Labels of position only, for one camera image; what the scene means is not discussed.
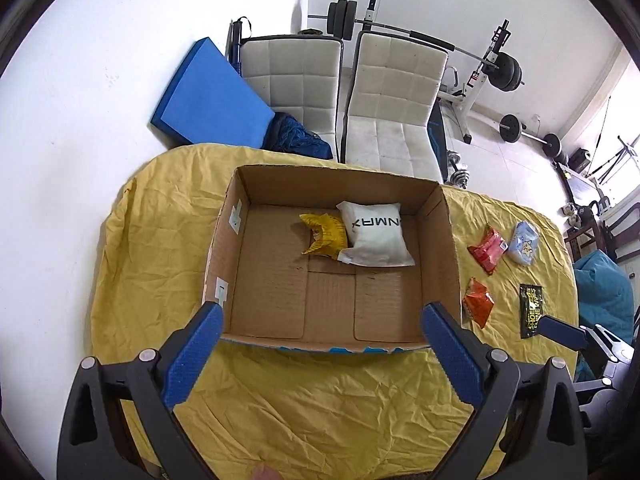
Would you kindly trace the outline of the yellow snack packet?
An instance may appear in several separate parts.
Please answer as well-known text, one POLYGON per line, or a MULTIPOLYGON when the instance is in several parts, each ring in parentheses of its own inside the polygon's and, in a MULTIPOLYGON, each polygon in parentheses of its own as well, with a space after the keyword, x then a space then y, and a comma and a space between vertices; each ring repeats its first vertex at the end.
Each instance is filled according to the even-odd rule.
POLYGON ((347 232, 340 218, 333 214, 300 214, 299 219, 311 232, 311 243, 304 255, 337 260, 348 247, 347 232))

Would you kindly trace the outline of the cardboard box with cow print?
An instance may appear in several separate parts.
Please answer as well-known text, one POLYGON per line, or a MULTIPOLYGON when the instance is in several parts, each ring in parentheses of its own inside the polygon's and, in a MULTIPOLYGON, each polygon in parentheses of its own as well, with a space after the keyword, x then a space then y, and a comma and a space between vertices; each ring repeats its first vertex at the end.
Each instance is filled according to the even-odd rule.
POLYGON ((422 310, 462 320, 445 190, 437 182, 348 169, 244 165, 233 171, 206 263, 203 298, 238 344, 331 353, 423 349, 422 310), (413 266, 354 266, 308 254, 302 214, 339 203, 398 204, 413 266))

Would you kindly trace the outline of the dark blue cloth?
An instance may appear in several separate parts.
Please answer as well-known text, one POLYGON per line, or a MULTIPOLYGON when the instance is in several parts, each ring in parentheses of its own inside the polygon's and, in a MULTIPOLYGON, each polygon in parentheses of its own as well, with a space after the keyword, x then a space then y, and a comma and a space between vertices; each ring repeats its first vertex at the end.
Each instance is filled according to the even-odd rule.
POLYGON ((311 158, 331 160, 332 148, 317 133, 307 130, 301 122, 288 113, 274 114, 267 128, 262 149, 311 158))

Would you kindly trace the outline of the white pouch with black letters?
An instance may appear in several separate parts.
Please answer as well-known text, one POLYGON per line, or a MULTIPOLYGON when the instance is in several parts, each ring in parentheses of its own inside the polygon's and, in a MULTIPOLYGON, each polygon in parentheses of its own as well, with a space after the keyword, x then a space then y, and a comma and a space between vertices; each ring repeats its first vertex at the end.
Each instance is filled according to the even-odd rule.
POLYGON ((340 211, 350 246, 337 260, 353 266, 414 266, 402 232, 400 203, 360 205, 343 200, 340 211))

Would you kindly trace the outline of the teal bean bag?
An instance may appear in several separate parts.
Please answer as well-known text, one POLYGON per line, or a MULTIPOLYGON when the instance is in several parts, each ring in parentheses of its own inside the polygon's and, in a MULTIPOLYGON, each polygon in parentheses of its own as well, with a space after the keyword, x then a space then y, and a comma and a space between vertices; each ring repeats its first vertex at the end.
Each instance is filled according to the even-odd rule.
POLYGON ((634 293, 627 274, 600 249, 574 263, 579 324, 606 328, 627 344, 634 336, 634 293))

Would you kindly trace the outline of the white padded chair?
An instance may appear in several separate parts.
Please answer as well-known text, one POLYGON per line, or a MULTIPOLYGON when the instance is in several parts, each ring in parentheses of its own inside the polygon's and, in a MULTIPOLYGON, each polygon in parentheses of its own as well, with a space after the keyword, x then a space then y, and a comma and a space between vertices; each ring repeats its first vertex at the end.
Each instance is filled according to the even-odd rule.
POLYGON ((420 40, 360 32, 345 107, 341 161, 442 183, 427 123, 447 52, 420 40))
POLYGON ((336 130, 343 41, 322 35, 244 40, 242 77, 276 112, 288 113, 329 144, 340 159, 336 130))

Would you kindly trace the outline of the blue tissue pack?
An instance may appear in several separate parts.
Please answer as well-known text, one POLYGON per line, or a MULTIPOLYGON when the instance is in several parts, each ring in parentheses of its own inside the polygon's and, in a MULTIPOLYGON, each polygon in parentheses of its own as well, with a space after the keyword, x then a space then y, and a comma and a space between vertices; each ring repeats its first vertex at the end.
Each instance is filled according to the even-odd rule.
POLYGON ((506 254, 515 263, 530 266, 537 253, 539 234, 528 221, 520 221, 515 226, 506 254))

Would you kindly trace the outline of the right white padded chair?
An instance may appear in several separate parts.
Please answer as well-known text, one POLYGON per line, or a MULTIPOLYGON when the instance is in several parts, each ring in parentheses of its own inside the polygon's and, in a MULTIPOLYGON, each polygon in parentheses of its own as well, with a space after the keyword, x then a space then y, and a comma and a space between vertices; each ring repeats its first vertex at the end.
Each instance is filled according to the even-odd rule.
POLYGON ((341 161, 442 183, 427 123, 447 52, 420 40, 360 32, 345 107, 341 161))

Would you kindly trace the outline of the black shoe wipes pack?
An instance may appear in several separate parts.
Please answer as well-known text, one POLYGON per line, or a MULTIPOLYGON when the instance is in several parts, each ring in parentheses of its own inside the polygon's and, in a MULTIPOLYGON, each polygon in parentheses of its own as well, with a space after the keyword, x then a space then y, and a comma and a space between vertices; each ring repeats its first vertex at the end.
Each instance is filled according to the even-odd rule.
POLYGON ((520 323, 523 339, 536 335, 538 321, 544 314, 544 294, 540 285, 521 284, 520 291, 520 323))

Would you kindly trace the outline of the orange snack packet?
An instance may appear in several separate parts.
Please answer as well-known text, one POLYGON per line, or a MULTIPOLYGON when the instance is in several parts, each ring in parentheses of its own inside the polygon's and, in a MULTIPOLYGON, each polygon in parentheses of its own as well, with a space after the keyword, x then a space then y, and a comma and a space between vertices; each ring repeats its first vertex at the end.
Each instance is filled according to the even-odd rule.
POLYGON ((488 321, 489 315, 495 305, 489 289, 476 278, 469 280, 468 286, 462 299, 463 307, 472 320, 482 330, 488 321))

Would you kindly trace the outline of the barbell on floor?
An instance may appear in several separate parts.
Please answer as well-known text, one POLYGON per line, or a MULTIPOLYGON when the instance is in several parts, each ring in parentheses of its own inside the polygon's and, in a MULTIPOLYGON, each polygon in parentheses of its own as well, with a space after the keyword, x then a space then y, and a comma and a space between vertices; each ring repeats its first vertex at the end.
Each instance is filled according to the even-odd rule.
POLYGON ((539 143, 544 154, 551 159, 558 157, 562 153, 562 143, 560 138, 552 132, 544 136, 532 133, 529 128, 521 122, 515 115, 507 114, 499 122, 499 133, 501 139, 506 143, 516 143, 521 137, 539 143))

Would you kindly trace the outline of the left white padded chair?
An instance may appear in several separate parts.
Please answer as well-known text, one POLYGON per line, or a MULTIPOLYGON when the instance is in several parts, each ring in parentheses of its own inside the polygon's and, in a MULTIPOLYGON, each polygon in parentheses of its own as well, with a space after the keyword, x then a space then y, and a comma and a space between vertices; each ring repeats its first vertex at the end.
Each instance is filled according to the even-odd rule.
POLYGON ((336 130, 343 41, 322 35, 244 40, 242 77, 276 112, 288 113, 329 144, 340 159, 336 130))

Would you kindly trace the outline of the yellow tablecloth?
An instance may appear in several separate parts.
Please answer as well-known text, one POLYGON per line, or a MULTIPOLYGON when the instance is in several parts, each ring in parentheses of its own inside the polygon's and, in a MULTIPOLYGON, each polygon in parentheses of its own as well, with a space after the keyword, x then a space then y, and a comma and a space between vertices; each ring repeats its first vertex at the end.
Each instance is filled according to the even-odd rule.
MULTIPOLYGON (((91 307, 91 343, 104 363, 156 348, 201 305, 208 246, 233 171, 302 166, 302 156, 198 144, 157 156, 122 187, 104 224, 91 307)), ((462 282, 480 276, 468 248, 493 226, 509 234, 532 222, 540 235, 530 266, 503 260, 485 282, 495 305, 478 333, 512 358, 576 356, 520 335, 518 288, 538 283, 544 310, 576 324, 570 256, 556 225, 533 209, 445 188, 462 282)), ((432 469, 469 417, 434 353, 329 354, 221 342, 178 419, 223 479, 267 464, 288 479, 376 479, 432 469)))

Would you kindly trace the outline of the red snack packet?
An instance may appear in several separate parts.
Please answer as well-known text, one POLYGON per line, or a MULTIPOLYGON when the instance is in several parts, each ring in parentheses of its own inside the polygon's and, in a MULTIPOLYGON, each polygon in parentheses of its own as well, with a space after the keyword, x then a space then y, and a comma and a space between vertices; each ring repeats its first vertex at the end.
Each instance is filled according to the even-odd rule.
POLYGON ((492 226, 486 226, 485 234, 480 244, 468 247, 468 252, 487 275, 494 273, 500 259, 507 250, 508 243, 492 226))

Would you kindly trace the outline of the dark wooden stool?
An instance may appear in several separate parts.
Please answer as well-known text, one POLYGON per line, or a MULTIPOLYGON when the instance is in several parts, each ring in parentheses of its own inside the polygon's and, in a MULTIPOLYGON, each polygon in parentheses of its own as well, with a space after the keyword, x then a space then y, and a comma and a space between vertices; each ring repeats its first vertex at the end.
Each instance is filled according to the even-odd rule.
POLYGON ((568 230, 564 234, 564 243, 568 247, 573 262, 582 258, 584 249, 596 248, 601 252, 608 251, 602 224, 591 208, 578 208, 567 221, 568 230))

